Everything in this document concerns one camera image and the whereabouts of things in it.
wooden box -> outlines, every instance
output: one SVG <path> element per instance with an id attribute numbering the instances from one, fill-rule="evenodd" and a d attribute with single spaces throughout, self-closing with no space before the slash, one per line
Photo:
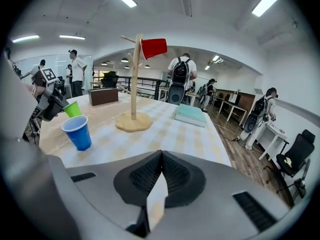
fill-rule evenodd
<path id="1" fill-rule="evenodd" d="M 97 106 L 118 101 L 117 88 L 100 88 L 89 90 L 89 101 L 92 106 Z"/>

book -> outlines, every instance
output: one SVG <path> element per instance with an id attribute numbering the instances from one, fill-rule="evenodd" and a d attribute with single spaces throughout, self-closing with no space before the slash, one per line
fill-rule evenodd
<path id="1" fill-rule="evenodd" d="M 201 127 L 206 127 L 207 124 L 200 108 L 184 104 L 180 104 L 176 109 L 174 119 Z"/>

ceiling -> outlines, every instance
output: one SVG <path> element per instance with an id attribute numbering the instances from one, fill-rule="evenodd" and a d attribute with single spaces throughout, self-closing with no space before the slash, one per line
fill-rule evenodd
<path id="1" fill-rule="evenodd" d="M 123 50 L 112 55 L 108 55 L 97 59 L 93 62 L 95 67 L 101 67 L 106 69 L 121 69 L 124 70 L 125 66 L 129 66 L 129 63 L 121 62 L 122 58 L 128 58 L 128 53 L 134 54 L 134 49 Z M 235 71 L 242 67 L 242 64 L 238 61 L 233 61 L 225 56 L 220 57 L 223 59 L 222 63 L 214 63 L 208 70 L 205 70 L 209 60 L 212 60 L 216 53 L 196 49 L 190 47 L 179 47 L 179 46 L 168 46 L 167 52 L 164 54 L 157 55 L 155 57 L 145 60 L 143 54 L 140 55 L 140 63 L 142 63 L 140 68 L 144 68 L 145 65 L 149 65 L 151 70 L 161 70 L 166 71 L 170 62 L 184 53 L 188 53 L 190 58 L 195 62 L 197 71 L 207 71 L 210 72 L 222 72 L 222 71 Z M 108 65 L 101 65 L 102 62 L 110 61 Z"/>
<path id="2" fill-rule="evenodd" d="M 121 0 L 35 0 L 24 12 L 10 38 L 28 34 L 47 36 L 50 43 L 67 42 L 58 36 L 85 36 L 85 45 L 94 47 L 99 36 L 112 31 L 116 23 L 144 15 L 176 13 L 212 17 L 257 39 L 266 50 L 306 37 L 306 27 L 289 0 L 278 0 L 261 17 L 251 10 L 259 0 L 135 0 L 128 8 Z"/>

black pants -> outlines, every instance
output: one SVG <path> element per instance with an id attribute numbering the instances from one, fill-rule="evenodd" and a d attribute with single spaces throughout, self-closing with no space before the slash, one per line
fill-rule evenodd
<path id="1" fill-rule="evenodd" d="M 82 81 L 74 81 L 71 84 L 72 97 L 82 96 Z"/>

glass wall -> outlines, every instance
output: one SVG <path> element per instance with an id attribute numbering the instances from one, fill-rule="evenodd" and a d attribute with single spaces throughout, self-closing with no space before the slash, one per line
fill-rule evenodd
<path id="1" fill-rule="evenodd" d="M 78 57 L 81 58 L 87 64 L 85 70 L 85 83 L 83 89 L 88 90 L 90 89 L 90 82 L 92 82 L 93 80 L 93 60 L 92 57 L 88 55 L 79 55 Z M 68 64 L 71 64 L 69 54 L 32 57 L 14 62 L 17 65 L 17 67 L 21 70 L 21 74 L 25 75 L 26 73 L 30 72 L 34 67 L 38 66 L 41 60 L 45 60 L 45 67 L 47 69 L 51 68 L 57 77 L 63 77 L 63 79 L 65 80 L 65 85 L 69 84 L 69 78 L 67 78 L 67 75 L 69 75 L 70 73 L 67 67 Z M 31 75 L 22 79 L 22 81 L 31 84 Z"/>

